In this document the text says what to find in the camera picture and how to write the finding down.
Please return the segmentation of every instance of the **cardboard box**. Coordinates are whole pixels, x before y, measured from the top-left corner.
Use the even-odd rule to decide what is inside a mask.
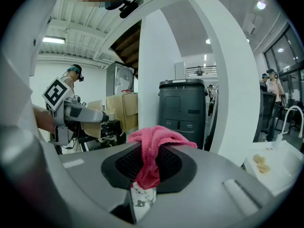
[[[121,129],[126,132],[138,126],[137,94],[112,95],[106,98],[109,113],[115,112]]]

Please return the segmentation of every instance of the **glass door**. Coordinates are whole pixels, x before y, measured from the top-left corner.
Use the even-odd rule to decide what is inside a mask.
[[[291,100],[292,105],[296,105],[302,98],[301,90],[301,76],[300,71],[296,70],[290,73],[290,83],[291,83]]]
[[[284,75],[280,77],[282,87],[284,89],[286,100],[287,100],[287,107],[291,105],[291,86],[289,81],[289,75]]]
[[[301,96],[302,96],[302,103],[304,104],[304,69],[300,71],[301,74]]]

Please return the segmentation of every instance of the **railing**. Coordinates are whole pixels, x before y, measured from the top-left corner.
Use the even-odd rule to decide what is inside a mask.
[[[216,66],[196,66],[187,68],[188,76],[218,75]]]

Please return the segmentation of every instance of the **white tray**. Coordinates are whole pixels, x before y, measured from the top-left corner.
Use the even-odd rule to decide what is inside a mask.
[[[293,185],[304,165],[304,156],[287,141],[281,142],[278,151],[273,146],[274,142],[254,143],[244,165],[248,173],[255,176],[272,194],[277,195]],[[268,173],[259,172],[253,161],[255,154],[265,157],[265,164],[270,167]]]

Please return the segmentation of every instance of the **robotic arm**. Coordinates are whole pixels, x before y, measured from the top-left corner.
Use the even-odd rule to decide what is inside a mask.
[[[101,111],[86,108],[80,104],[80,97],[73,94],[71,88],[61,79],[56,78],[43,93],[55,122],[54,145],[68,145],[75,130],[69,126],[76,122],[102,123],[109,117]]]

